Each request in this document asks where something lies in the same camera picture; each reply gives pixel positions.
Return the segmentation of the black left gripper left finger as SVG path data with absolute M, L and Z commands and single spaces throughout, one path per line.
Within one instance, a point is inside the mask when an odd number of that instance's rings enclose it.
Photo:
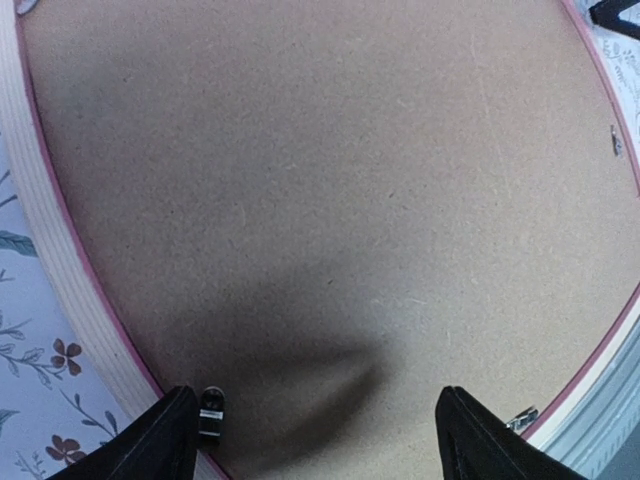
M 115 439 L 53 477 L 192 480 L 197 458 L 198 412 L 194 390 L 175 387 Z

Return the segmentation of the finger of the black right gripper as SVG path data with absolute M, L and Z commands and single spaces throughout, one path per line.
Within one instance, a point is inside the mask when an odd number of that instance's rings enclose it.
M 602 0 L 588 10 L 594 25 L 639 40 L 639 24 L 622 18 L 622 13 L 639 5 L 637 0 Z

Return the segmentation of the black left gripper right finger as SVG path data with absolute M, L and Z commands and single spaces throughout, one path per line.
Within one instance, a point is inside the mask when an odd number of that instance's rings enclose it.
M 447 386 L 441 391 L 435 419 L 446 480 L 581 477 L 531 446 L 461 387 Z

